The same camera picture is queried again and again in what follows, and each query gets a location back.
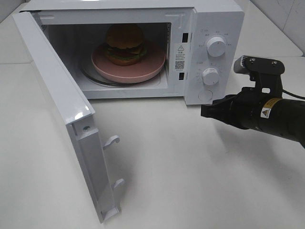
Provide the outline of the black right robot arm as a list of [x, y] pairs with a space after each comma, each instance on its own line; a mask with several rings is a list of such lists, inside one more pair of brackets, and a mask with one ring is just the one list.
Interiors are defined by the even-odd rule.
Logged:
[[201, 116], [239, 129], [252, 129], [305, 144], [305, 103], [282, 97], [279, 75], [250, 74], [254, 87], [243, 87], [201, 106]]

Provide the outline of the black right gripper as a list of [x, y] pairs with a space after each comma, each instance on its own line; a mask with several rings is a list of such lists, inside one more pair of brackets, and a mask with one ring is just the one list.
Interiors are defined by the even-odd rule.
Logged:
[[201, 116], [213, 118], [240, 129], [268, 129], [274, 106], [282, 98], [281, 76], [259, 75], [253, 87], [243, 87], [237, 94], [213, 100], [212, 104], [201, 105]]

